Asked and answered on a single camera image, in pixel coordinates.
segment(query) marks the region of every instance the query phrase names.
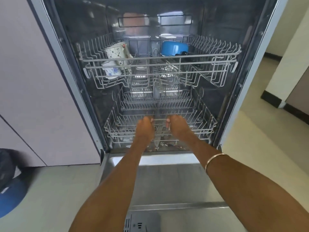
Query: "person's right arm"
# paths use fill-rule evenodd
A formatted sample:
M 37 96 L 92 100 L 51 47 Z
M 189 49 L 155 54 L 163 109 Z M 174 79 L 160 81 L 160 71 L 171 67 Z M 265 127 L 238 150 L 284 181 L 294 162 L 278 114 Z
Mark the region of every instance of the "person's right arm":
M 199 140 L 183 117 L 170 116 L 168 126 L 204 168 L 212 156 L 221 153 Z M 207 174 L 249 232 L 309 231 L 309 213 L 282 187 L 252 168 L 221 155 L 211 160 Z

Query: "person's left arm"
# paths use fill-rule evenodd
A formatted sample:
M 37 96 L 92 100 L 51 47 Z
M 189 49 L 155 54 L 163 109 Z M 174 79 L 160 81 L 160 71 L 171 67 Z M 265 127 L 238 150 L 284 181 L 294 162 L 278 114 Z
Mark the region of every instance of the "person's left arm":
M 78 211 L 69 232 L 123 231 L 141 155 L 154 138 L 150 117 L 138 121 L 129 151 Z

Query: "baseboard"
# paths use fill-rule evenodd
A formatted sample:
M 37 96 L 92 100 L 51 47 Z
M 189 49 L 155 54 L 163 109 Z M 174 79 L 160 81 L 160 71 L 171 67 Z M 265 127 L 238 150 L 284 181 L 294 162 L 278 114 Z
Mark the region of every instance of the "baseboard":
M 302 112 L 301 110 L 293 107 L 290 104 L 286 104 L 283 107 L 284 110 L 286 110 L 288 113 L 291 113 L 293 116 L 296 116 L 300 120 L 304 121 L 306 124 L 309 124 L 309 115 Z
M 282 56 L 279 56 L 279 55 L 276 55 L 276 54 L 267 53 L 267 52 L 265 52 L 264 57 L 270 58 L 270 59 L 273 59 L 273 60 L 277 60 L 279 62 L 282 59 Z
M 264 90 L 264 92 L 261 95 L 261 99 L 265 100 L 266 102 L 268 102 L 269 104 L 273 105 L 275 108 L 278 108 L 282 102 L 282 100 L 280 98 L 278 98 L 277 96 L 267 92 L 266 90 Z

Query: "upper dish rack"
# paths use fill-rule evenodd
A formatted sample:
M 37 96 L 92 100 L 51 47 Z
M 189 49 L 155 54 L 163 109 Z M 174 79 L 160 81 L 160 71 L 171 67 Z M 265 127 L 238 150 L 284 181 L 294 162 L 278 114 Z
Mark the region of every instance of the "upper dish rack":
M 160 56 L 161 43 L 165 40 L 187 43 L 189 54 Z M 108 59 L 104 49 L 118 42 L 125 42 L 134 57 Z M 83 67 L 93 77 L 98 89 L 118 84 L 129 88 L 135 85 L 150 87 L 154 83 L 163 85 L 183 83 L 196 87 L 200 78 L 206 79 L 216 87 L 222 87 L 228 72 L 235 72 L 238 65 L 237 56 L 241 53 L 241 46 L 237 43 L 227 43 L 199 35 L 161 36 L 156 40 L 149 36 L 137 36 L 115 40 L 110 33 L 77 43 L 76 47 Z M 119 60 L 129 61 L 126 70 L 116 78 L 107 78 L 103 69 L 109 66 L 102 66 L 102 63 Z
M 168 128 L 166 118 L 178 114 L 186 118 L 191 130 L 201 140 L 211 141 L 217 121 L 195 88 L 181 90 L 170 87 L 156 98 L 151 89 L 125 91 L 122 87 L 106 120 L 104 130 L 113 144 L 124 147 L 133 141 L 137 121 L 145 115 L 154 118 L 155 146 L 176 143 Z

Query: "gold bangle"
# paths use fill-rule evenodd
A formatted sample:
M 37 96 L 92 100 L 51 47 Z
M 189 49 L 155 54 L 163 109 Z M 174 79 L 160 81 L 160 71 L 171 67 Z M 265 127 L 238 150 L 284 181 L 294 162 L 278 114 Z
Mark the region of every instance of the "gold bangle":
M 207 161 L 207 164 L 206 164 L 206 166 L 205 166 L 205 172 L 206 172 L 206 174 L 207 174 L 207 166 L 208 166 L 208 164 L 211 162 L 211 160 L 213 160 L 213 159 L 216 158 L 217 156 L 222 156 L 222 155 L 227 156 L 227 154 L 220 153 L 220 154 L 214 155 L 213 157 L 211 157 L 211 158 Z

